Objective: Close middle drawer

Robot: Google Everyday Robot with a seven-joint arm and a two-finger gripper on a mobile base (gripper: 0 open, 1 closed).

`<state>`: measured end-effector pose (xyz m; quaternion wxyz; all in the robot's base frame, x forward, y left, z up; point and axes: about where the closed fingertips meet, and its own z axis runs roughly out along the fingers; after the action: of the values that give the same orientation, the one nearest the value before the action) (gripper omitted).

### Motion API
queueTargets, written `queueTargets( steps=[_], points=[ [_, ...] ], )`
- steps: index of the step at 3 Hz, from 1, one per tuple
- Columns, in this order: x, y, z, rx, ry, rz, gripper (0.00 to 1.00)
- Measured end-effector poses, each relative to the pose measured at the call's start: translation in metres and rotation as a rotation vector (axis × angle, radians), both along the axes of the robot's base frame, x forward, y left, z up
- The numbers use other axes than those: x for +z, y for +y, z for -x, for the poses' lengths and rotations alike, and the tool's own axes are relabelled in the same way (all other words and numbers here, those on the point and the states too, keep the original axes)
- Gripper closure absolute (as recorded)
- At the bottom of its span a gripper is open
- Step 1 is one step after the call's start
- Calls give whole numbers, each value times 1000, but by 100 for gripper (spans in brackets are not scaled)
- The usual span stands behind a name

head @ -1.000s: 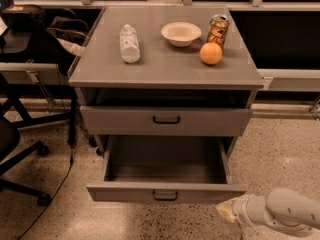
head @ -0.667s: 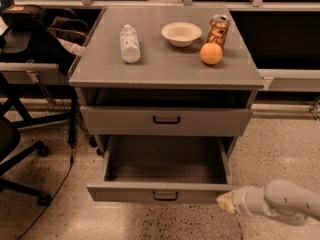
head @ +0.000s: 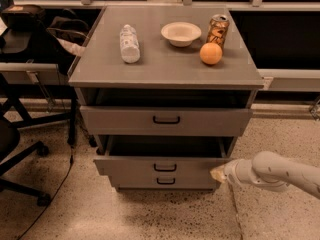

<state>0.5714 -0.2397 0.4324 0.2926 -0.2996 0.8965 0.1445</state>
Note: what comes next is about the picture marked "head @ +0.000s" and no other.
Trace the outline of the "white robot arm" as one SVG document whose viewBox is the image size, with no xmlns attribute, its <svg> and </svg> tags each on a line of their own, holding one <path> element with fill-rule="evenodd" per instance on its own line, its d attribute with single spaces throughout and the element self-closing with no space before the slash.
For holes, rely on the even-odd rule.
<svg viewBox="0 0 320 240">
<path fill-rule="evenodd" d="M 320 199 L 320 169 L 294 162 L 279 154 L 262 151 L 252 159 L 234 159 L 210 170 L 211 177 L 220 182 L 283 192 L 291 185 Z"/>
</svg>

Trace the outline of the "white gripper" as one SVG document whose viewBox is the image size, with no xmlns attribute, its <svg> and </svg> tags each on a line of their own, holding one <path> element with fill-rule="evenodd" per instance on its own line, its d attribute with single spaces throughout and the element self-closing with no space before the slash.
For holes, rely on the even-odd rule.
<svg viewBox="0 0 320 240">
<path fill-rule="evenodd" d="M 228 162 L 225 166 L 220 165 L 210 170 L 211 177 L 225 183 L 226 180 L 233 184 L 242 186 L 251 183 L 252 162 L 245 159 L 236 159 Z"/>
</svg>

